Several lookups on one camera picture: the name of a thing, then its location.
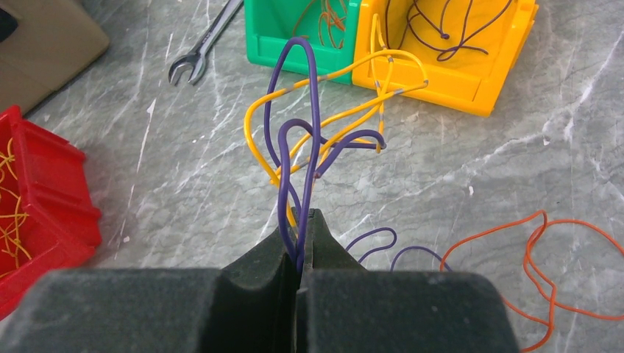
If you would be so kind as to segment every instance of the gray marble surface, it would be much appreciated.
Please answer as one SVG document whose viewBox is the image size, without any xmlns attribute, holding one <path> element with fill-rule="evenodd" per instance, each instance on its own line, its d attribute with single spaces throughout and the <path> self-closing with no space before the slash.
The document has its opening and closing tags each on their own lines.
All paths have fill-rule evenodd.
<svg viewBox="0 0 624 353">
<path fill-rule="evenodd" d="M 205 78 L 196 87 L 172 87 L 169 64 L 194 44 L 223 0 L 85 3 L 110 36 L 110 50 L 29 119 L 89 157 L 86 174 L 102 209 L 104 238 L 92 265 L 225 266 L 276 226 L 276 190 L 242 131 L 243 115 L 264 94 L 271 73 L 247 62 L 244 14 L 210 53 Z M 374 227 L 398 231 L 397 246 L 371 256 L 367 268 L 388 269 L 408 245 L 444 252 L 540 208 L 551 218 L 595 223 L 624 242 L 624 2 L 539 4 L 491 118 L 393 99 L 387 150 L 346 152 L 316 183 L 312 205 L 342 244 Z M 279 86 L 300 78 L 283 74 Z M 323 115 L 374 96 L 332 82 L 320 91 Z M 274 131 L 287 118 L 308 118 L 307 91 L 274 107 Z M 486 276 L 511 302 L 546 318 L 547 302 L 522 272 L 524 244 L 537 224 L 460 248 L 450 263 Z M 352 252 L 387 241 L 381 235 Z M 599 235 L 556 227 L 534 258 L 559 284 L 562 302 L 624 313 L 622 255 Z M 397 267 L 436 264 L 408 253 Z M 545 332 L 511 312 L 510 319 L 521 346 Z M 558 310 L 556 325 L 540 352 L 624 350 L 622 322 Z"/>
</svg>

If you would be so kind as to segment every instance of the yellow storage bin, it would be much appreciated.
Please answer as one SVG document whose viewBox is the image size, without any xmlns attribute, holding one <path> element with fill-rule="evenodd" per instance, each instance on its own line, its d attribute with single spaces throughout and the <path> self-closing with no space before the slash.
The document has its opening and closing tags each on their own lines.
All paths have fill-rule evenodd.
<svg viewBox="0 0 624 353">
<path fill-rule="evenodd" d="M 377 13 L 388 47 L 416 55 L 428 73 L 429 86 L 405 96 L 488 116 L 537 9 L 535 0 L 362 0 L 353 61 L 370 54 L 372 17 Z M 462 48 L 453 50 L 460 44 Z M 375 60 L 378 76 L 384 77 L 388 60 Z M 356 68 L 352 80 L 375 89 L 370 64 Z M 422 71 L 414 62 L 394 58 L 390 90 L 421 81 Z"/>
</svg>

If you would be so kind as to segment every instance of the cardboard box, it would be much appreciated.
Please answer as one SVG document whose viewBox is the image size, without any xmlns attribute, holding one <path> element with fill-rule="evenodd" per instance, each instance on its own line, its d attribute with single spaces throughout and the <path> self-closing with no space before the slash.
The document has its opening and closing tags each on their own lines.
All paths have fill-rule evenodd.
<svg viewBox="0 0 624 353">
<path fill-rule="evenodd" d="M 18 28 L 0 43 L 0 112 L 32 109 L 84 70 L 109 39 L 77 0 L 0 0 Z"/>
</svg>

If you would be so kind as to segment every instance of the wrench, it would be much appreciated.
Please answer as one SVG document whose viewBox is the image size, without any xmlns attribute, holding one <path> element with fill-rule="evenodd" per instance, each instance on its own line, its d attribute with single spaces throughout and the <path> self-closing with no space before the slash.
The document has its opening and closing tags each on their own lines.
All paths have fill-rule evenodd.
<svg viewBox="0 0 624 353">
<path fill-rule="evenodd" d="M 183 72 L 192 70 L 188 83 L 195 85 L 206 72 L 206 55 L 219 39 L 219 35 L 232 21 L 234 15 L 243 5 L 243 0 L 227 0 L 223 10 L 216 16 L 213 23 L 204 32 L 202 39 L 195 44 L 192 50 L 177 58 L 169 68 L 169 83 L 177 85 Z"/>
</svg>

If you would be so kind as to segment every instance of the wire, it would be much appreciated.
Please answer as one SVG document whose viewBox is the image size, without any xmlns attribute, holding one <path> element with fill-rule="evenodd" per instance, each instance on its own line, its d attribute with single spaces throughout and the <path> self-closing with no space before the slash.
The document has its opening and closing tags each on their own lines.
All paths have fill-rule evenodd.
<svg viewBox="0 0 624 353">
<path fill-rule="evenodd" d="M 347 252 L 355 245 L 357 244 L 359 241 L 370 237 L 372 235 L 375 235 L 379 232 L 384 232 L 384 231 L 388 231 L 390 233 L 392 233 L 392 242 L 388 245 L 384 245 L 384 246 L 378 246 L 376 248 L 370 249 L 369 251 L 367 251 L 366 253 L 364 253 L 364 255 L 362 255 L 362 257 L 360 257 L 358 259 L 358 263 L 362 263 L 364 261 L 364 259 L 366 259 L 369 255 L 374 254 L 375 252 L 380 252 L 382 250 L 386 250 L 386 249 L 390 249 L 391 247 L 393 247 L 396 243 L 397 243 L 397 232 L 394 231 L 394 229 L 390 228 L 390 227 L 382 227 L 382 228 L 377 228 L 377 229 L 373 229 L 370 232 L 366 232 L 362 235 L 360 235 L 359 237 L 357 237 L 356 239 L 353 239 L 351 241 L 351 243 L 349 243 L 349 245 L 347 245 L 346 248 L 344 248 L 344 250 L 346 250 Z M 394 259 L 392 259 L 392 264 L 390 265 L 390 272 L 394 271 L 394 267 L 397 264 L 397 261 L 399 260 L 399 257 L 401 257 L 401 255 L 405 254 L 406 252 L 410 251 L 410 250 L 421 250 L 424 252 L 427 252 L 431 255 L 433 255 L 436 259 L 438 259 L 438 261 L 442 261 L 442 257 L 440 255 L 438 255 L 434 250 L 429 249 L 428 247 L 425 246 L 407 246 L 403 249 L 401 249 L 395 256 Z M 445 263 L 444 267 L 448 270 L 448 271 L 453 271 L 451 269 L 451 267 Z"/>
<path fill-rule="evenodd" d="M 377 40 L 382 48 L 381 51 L 375 51 L 374 47 L 374 38 L 375 35 Z M 304 48 L 305 54 L 308 57 L 308 79 L 304 79 L 295 83 L 291 88 L 281 89 L 278 91 L 274 91 L 275 85 L 277 84 L 277 78 L 279 73 L 281 72 L 283 63 L 286 60 L 286 56 L 288 52 L 294 45 L 299 45 Z M 311 193 L 314 184 L 314 180 L 320 178 L 324 172 L 330 167 L 330 165 L 336 160 L 338 155 L 345 148 L 361 148 L 361 149 L 375 149 L 379 152 L 381 149 L 386 147 L 383 136 L 381 135 L 383 132 L 383 102 L 393 96 L 398 94 L 402 94 L 411 90 L 417 90 L 427 87 L 428 78 L 426 72 L 423 70 L 423 83 L 420 85 L 412 85 L 406 88 L 400 88 L 397 90 L 393 90 L 388 92 L 389 80 L 391 76 L 391 70 L 386 75 L 386 80 L 383 85 L 380 85 L 380 89 L 377 90 L 377 98 L 371 99 L 367 103 L 361 104 L 358 107 L 354 107 L 352 109 L 346 110 L 342 113 L 333 115 L 326 119 L 325 121 L 320 121 L 319 114 L 319 95 L 318 95 L 318 82 L 333 79 L 339 77 L 341 75 L 350 72 L 355 67 L 359 65 L 363 65 L 368 63 L 369 61 L 379 57 L 381 55 L 386 56 L 389 62 L 393 59 L 392 55 L 397 55 L 400 57 L 406 57 L 409 60 L 412 60 L 417 63 L 422 68 L 422 63 L 420 60 L 406 52 L 400 50 L 388 50 L 386 49 L 385 43 L 383 42 L 383 36 L 380 31 L 379 18 L 377 15 L 373 17 L 373 27 L 371 33 L 371 54 L 356 61 L 352 65 L 347 66 L 341 70 L 333 72 L 328 75 L 317 76 L 316 75 L 316 61 L 313 56 L 313 50 L 311 45 L 305 41 L 303 38 L 292 38 L 290 39 L 285 48 L 283 49 L 280 58 L 277 61 L 277 64 L 274 68 L 274 72 L 272 74 L 271 81 L 269 83 L 269 89 L 267 90 L 267 94 L 255 101 L 251 104 L 249 109 L 245 114 L 244 119 L 244 134 L 247 140 L 247 144 L 252 154 L 258 162 L 260 166 L 266 171 L 269 175 L 270 182 L 278 187 L 278 229 L 280 235 L 284 241 L 286 250 L 288 252 L 289 257 L 296 263 L 297 270 L 300 272 L 303 267 L 304 260 L 304 252 L 305 252 L 305 233 L 307 228 L 307 220 L 308 220 L 308 212 L 310 208 L 310 200 Z M 375 81 L 378 82 L 377 77 L 374 73 Z M 311 107 L 312 107 L 312 125 L 310 127 L 309 124 L 305 123 L 300 119 L 292 119 L 287 121 L 280 128 L 280 133 L 278 134 L 278 145 L 280 146 L 280 157 L 277 156 L 277 152 L 274 150 L 271 136 L 270 136 L 270 114 L 271 114 L 271 101 L 280 96 L 283 96 L 287 93 L 292 92 L 293 90 L 299 89 L 306 85 L 310 85 L 310 98 L 311 98 Z M 262 154 L 259 152 L 258 147 L 255 145 L 253 140 L 253 136 L 251 133 L 251 120 L 254 111 L 261 105 L 264 105 L 264 137 L 267 145 L 267 149 L 269 150 L 269 155 L 273 160 L 274 164 L 277 166 L 277 169 L 274 171 L 267 161 L 264 159 Z M 349 115 L 359 113 L 363 110 L 369 109 L 361 118 L 356 120 L 355 122 L 347 125 L 345 128 L 340 130 L 337 134 L 332 136 L 329 140 L 325 140 L 321 134 L 320 129 L 328 124 L 333 123 L 334 121 L 346 118 Z M 375 113 L 380 112 L 380 118 L 378 122 L 379 131 L 373 130 L 361 130 L 358 132 L 351 132 L 358 126 L 362 125 L 368 119 L 370 119 Z M 300 126 L 308 131 L 304 137 L 299 140 L 297 145 L 291 150 L 288 150 L 288 144 L 286 142 L 286 135 L 290 128 Z M 301 149 L 302 145 L 312 137 L 313 143 L 311 147 L 311 155 L 310 157 L 303 163 L 299 165 L 295 165 L 291 167 L 290 159 Z M 362 139 L 362 137 L 368 136 L 374 138 L 376 143 L 369 143 L 368 141 Z M 319 161 L 319 155 L 321 156 L 320 165 L 317 168 L 317 163 Z M 297 193 L 295 192 L 292 184 L 290 183 L 290 175 L 298 170 L 300 170 L 303 166 L 307 166 L 308 170 L 305 176 L 304 182 L 304 191 L 302 193 L 302 201 L 299 204 L 299 199 L 297 197 Z M 291 194 L 292 199 L 295 203 L 295 208 L 298 213 L 298 221 L 295 219 L 292 214 L 291 208 L 288 206 L 288 193 Z M 291 229 L 294 231 L 295 238 L 297 239 L 296 245 L 293 245 L 289 230 L 288 224 L 290 224 Z"/>
<path fill-rule="evenodd" d="M 382 250 L 390 249 L 392 246 L 394 246 L 397 243 L 397 238 L 398 238 L 397 237 L 397 232 L 395 232 L 394 229 L 392 229 L 390 227 L 383 227 L 383 228 L 373 229 L 370 232 L 366 232 L 366 233 L 360 235 L 356 239 L 353 239 L 351 241 L 351 243 L 349 243 L 349 245 L 347 245 L 347 247 L 344 248 L 344 249 L 346 251 L 349 251 L 360 240 L 363 240 L 363 239 L 365 239 L 367 237 L 370 237 L 371 235 L 375 235 L 375 234 L 377 234 L 379 232 L 390 232 L 390 233 L 392 233 L 392 242 L 390 244 L 388 244 L 388 245 L 379 246 L 377 248 L 370 249 L 364 255 L 362 255 L 362 257 L 360 257 L 360 259 L 358 260 L 359 263 L 362 263 L 362 261 L 364 261 L 364 259 L 366 259 L 370 254 L 374 254 L 375 252 L 380 252 Z"/>
<path fill-rule="evenodd" d="M 399 260 L 399 257 L 401 255 L 403 255 L 404 253 L 410 251 L 410 250 L 422 250 L 424 252 L 428 252 L 429 254 L 433 255 L 433 257 L 435 257 L 436 259 L 438 259 L 438 261 L 440 261 L 440 263 L 442 262 L 442 257 L 440 257 L 440 255 L 438 255 L 434 250 L 429 249 L 428 247 L 425 246 L 407 246 L 403 249 L 401 249 L 400 252 L 398 252 L 395 256 L 394 259 L 392 259 L 392 264 L 390 265 L 390 272 L 394 271 L 394 266 L 397 264 L 397 261 Z M 451 269 L 451 267 L 447 264 L 444 263 L 444 267 L 448 270 L 448 271 L 453 271 Z"/>
<path fill-rule="evenodd" d="M 560 307 L 561 309 L 564 310 L 568 310 L 574 313 L 579 313 L 585 316 L 589 316 L 592 318 L 598 318 L 598 319 L 602 319 L 602 320 L 609 320 L 609 321 L 621 321 L 624 320 L 624 315 L 601 315 L 601 314 L 597 314 L 588 310 L 583 310 L 583 309 L 579 309 L 577 307 L 572 307 L 566 304 L 562 304 L 561 302 L 558 302 L 556 300 L 557 297 L 557 285 L 555 282 L 553 282 L 550 278 L 548 278 L 543 272 L 542 270 L 539 268 L 539 266 L 536 265 L 536 263 L 533 261 L 533 258 L 531 256 L 531 253 L 533 251 L 533 248 L 535 247 L 535 245 L 537 244 L 537 241 L 541 238 L 541 236 L 545 233 L 546 229 L 548 229 L 548 227 L 551 227 L 553 225 L 556 224 L 578 224 L 584 227 L 588 227 L 592 230 L 594 230 L 595 232 L 597 232 L 598 234 L 602 235 L 603 237 L 605 237 L 611 244 L 613 244 L 613 246 L 616 247 L 616 249 L 618 251 L 620 251 L 620 253 L 622 254 L 622 256 L 624 256 L 624 248 L 609 234 L 607 234 L 605 231 L 603 231 L 602 229 L 598 228 L 597 226 L 587 223 L 585 221 L 579 221 L 579 220 L 575 220 L 575 219 L 559 219 L 559 220 L 555 220 L 555 221 L 548 221 L 548 217 L 547 217 L 547 213 L 544 210 L 540 210 L 535 212 L 533 215 L 528 216 L 527 218 L 521 219 L 519 221 L 515 221 L 515 222 L 511 222 L 508 224 L 504 224 L 502 226 L 498 226 L 489 230 L 486 230 L 485 232 L 481 232 L 479 234 L 473 235 L 471 237 L 468 237 L 466 239 L 463 239 L 459 242 L 457 242 L 456 244 L 454 244 L 453 246 L 451 246 L 447 252 L 444 254 L 444 256 L 442 257 L 442 261 L 440 262 L 440 271 L 443 270 L 444 264 L 446 263 L 447 258 L 451 255 L 451 253 L 453 253 L 454 250 L 456 250 L 459 246 L 464 245 L 465 243 L 468 243 L 472 240 L 478 239 L 478 238 L 482 238 L 486 235 L 490 235 L 494 232 L 497 232 L 499 230 L 503 230 L 503 229 L 507 229 L 507 228 L 511 228 L 511 227 L 515 227 L 518 226 L 520 224 L 524 224 L 527 223 L 535 218 L 538 218 L 539 216 L 541 216 L 543 218 L 543 222 L 542 225 L 537 227 L 533 233 L 531 233 L 531 236 L 529 237 L 529 239 L 527 240 L 526 243 L 526 247 L 525 247 L 525 254 L 524 254 L 524 258 L 522 260 L 522 268 L 524 269 L 525 274 L 527 275 L 527 277 L 532 281 L 532 283 L 535 285 L 535 287 L 537 288 L 537 290 L 539 291 L 540 295 L 542 295 L 542 297 L 548 301 L 548 320 L 543 320 L 537 317 L 534 317 L 532 315 L 529 315 L 527 313 L 525 313 L 524 311 L 520 310 L 519 308 L 515 307 L 514 305 L 512 305 L 507 299 L 503 298 L 503 302 L 505 302 L 505 304 L 507 304 L 514 312 L 518 313 L 519 315 L 521 315 L 524 318 L 527 318 L 531 321 L 535 321 L 537 323 L 540 323 L 542 325 L 545 325 L 547 327 L 547 331 L 544 334 L 544 337 L 542 337 L 541 340 L 539 340 L 537 343 L 533 344 L 532 346 L 529 346 L 527 348 L 524 348 L 522 350 L 522 352 L 531 352 L 535 349 L 538 349 L 539 347 L 543 346 L 551 337 L 551 335 L 553 334 L 553 331 L 555 329 L 555 308 L 556 307 Z M 539 281 L 535 278 L 535 276 L 529 271 L 529 266 L 538 274 L 538 276 L 543 279 L 549 286 L 550 286 L 550 294 L 546 293 L 545 289 L 543 288 L 542 284 L 539 283 Z"/>
<path fill-rule="evenodd" d="M 7 154 L 0 152 L 0 185 L 5 181 L 7 176 L 4 168 L 7 169 L 9 174 L 17 181 L 17 174 L 14 172 L 11 167 L 11 163 L 15 162 L 15 155 L 13 154 L 13 139 L 10 138 L 7 142 Z M 32 259 L 30 253 L 21 245 L 20 232 L 19 229 L 26 221 L 28 214 L 20 212 L 21 208 L 21 197 L 15 193 L 14 191 L 6 188 L 5 186 L 0 186 L 0 202 L 4 201 L 4 194 L 8 194 L 15 199 L 15 207 L 13 213 L 8 215 L 0 215 L 0 219 L 12 218 L 13 222 L 9 223 L 6 227 L 0 227 L 0 238 L 4 240 L 4 246 L 6 249 L 0 249 L 0 253 L 8 254 L 13 257 L 15 260 L 15 269 L 20 268 L 20 260 L 19 253 L 22 252 L 24 256 L 28 260 Z M 5 277 L 14 272 L 14 270 L 6 271 L 3 274 L 0 274 L 0 278 Z"/>
<path fill-rule="evenodd" d="M 344 14 L 343 16 L 338 16 L 338 13 L 332 8 L 330 0 L 321 0 L 321 4 L 320 4 L 321 15 L 319 16 L 319 28 L 318 28 L 319 42 L 322 46 L 326 46 L 325 41 L 323 40 L 323 31 L 322 31 L 323 22 L 325 22 L 325 24 L 327 24 L 327 35 L 330 38 L 332 47 L 335 49 L 342 49 L 344 45 L 344 39 L 341 39 L 340 43 L 336 44 L 333 38 L 333 34 L 332 34 L 333 28 L 334 27 L 337 28 L 338 31 L 343 33 L 343 35 L 344 35 L 344 31 L 346 31 L 347 29 L 344 23 L 347 20 L 347 6 L 345 5 L 344 0 L 339 0 L 339 1 L 340 1 L 342 12 Z M 297 19 L 297 22 L 295 23 L 292 33 L 291 33 L 292 37 L 297 36 L 297 29 L 299 28 L 299 25 L 303 21 L 303 18 L 308 13 L 310 8 L 312 8 L 312 5 L 314 3 L 316 3 L 316 0 L 311 0 L 308 3 L 308 6 L 306 6 L 305 9 L 303 10 L 303 13 Z"/>
<path fill-rule="evenodd" d="M 389 33 L 390 33 L 390 31 L 389 31 L 389 23 L 388 23 L 390 3 L 391 3 L 391 0 L 388 0 L 388 3 L 386 5 L 386 11 L 385 11 L 386 38 L 389 38 Z M 503 9 L 498 14 L 496 14 L 496 16 L 494 16 L 490 21 L 485 23 L 483 26 L 479 27 L 477 30 L 475 30 L 470 35 L 466 36 L 466 29 L 467 29 L 467 26 L 468 26 L 468 17 L 470 15 L 470 10 L 472 9 L 472 3 L 473 3 L 473 0 L 469 0 L 468 8 L 466 10 L 466 14 L 464 16 L 464 22 L 463 22 L 463 25 L 462 25 L 462 28 L 461 28 L 461 37 L 459 39 L 458 44 L 455 45 L 455 46 L 451 46 L 451 47 L 449 47 L 447 49 L 441 49 L 441 48 L 437 48 L 435 46 L 430 45 L 429 43 L 425 42 L 420 36 L 418 36 L 418 34 L 416 33 L 416 30 L 412 26 L 412 21 L 420 16 L 423 20 L 425 20 L 425 22 L 427 22 L 427 24 L 429 26 L 431 26 L 436 32 L 438 32 L 440 34 L 440 37 L 442 39 L 448 40 L 448 39 L 450 39 L 450 35 L 448 33 L 444 32 L 443 27 L 444 27 L 444 17 L 446 15 L 446 11 L 447 11 L 449 3 L 450 3 L 450 0 L 446 0 L 446 2 L 444 3 L 444 6 L 442 8 L 442 13 L 440 15 L 440 24 L 439 24 L 439 27 L 438 27 L 438 26 L 436 26 L 432 22 L 432 20 L 429 19 L 429 17 L 427 17 L 423 13 L 423 11 L 420 10 L 420 8 L 418 6 L 418 0 L 413 0 L 412 4 L 408 8 L 407 15 L 406 15 L 407 24 L 405 25 L 405 29 L 403 31 L 403 36 L 401 37 L 401 41 L 400 41 L 399 46 L 397 48 L 400 49 L 403 46 L 403 43 L 405 41 L 405 36 L 406 36 L 407 31 L 409 29 L 410 32 L 412 33 L 412 35 L 420 43 L 422 43 L 422 45 L 426 46 L 427 48 L 429 48 L 431 50 L 439 52 L 439 55 L 436 58 L 439 62 L 444 62 L 444 61 L 450 60 L 452 57 L 455 56 L 455 54 L 457 54 L 459 49 L 469 49 L 469 50 L 480 51 L 480 52 L 484 53 L 485 55 L 487 55 L 488 54 L 487 50 L 485 50 L 483 48 L 476 47 L 476 46 L 467 46 L 466 42 L 468 42 L 469 40 L 473 39 L 474 36 L 476 36 L 477 34 L 482 32 L 484 29 L 486 29 L 487 27 L 491 26 L 496 20 L 498 20 L 503 15 L 503 13 L 505 13 L 505 11 L 507 11 L 509 6 L 511 6 L 511 0 L 508 0 L 507 3 L 505 4 L 505 6 L 503 7 Z M 412 10 L 416 10 L 416 14 L 415 15 L 411 15 Z"/>
</svg>

